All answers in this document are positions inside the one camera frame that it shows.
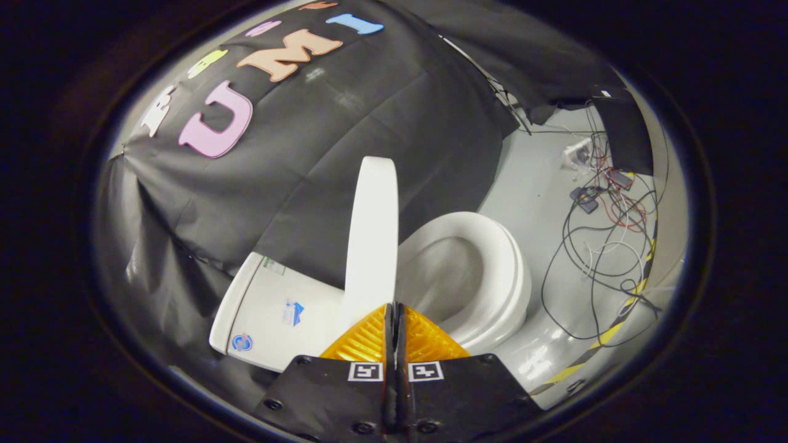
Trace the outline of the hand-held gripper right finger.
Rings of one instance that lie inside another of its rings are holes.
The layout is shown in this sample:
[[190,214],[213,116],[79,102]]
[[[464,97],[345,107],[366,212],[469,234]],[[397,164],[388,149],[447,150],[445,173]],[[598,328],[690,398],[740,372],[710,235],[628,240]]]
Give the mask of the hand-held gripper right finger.
[[544,411],[501,359],[486,353],[417,362],[416,320],[397,303],[394,327],[394,440],[492,442],[537,420]]

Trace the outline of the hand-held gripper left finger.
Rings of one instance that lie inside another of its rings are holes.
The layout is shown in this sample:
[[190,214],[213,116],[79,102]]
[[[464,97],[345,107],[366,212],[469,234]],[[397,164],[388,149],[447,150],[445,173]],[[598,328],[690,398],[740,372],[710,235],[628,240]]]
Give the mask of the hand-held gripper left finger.
[[312,442],[385,442],[395,425],[394,306],[383,305],[351,327],[341,345],[372,332],[371,361],[298,355],[256,409],[256,418],[293,439]]

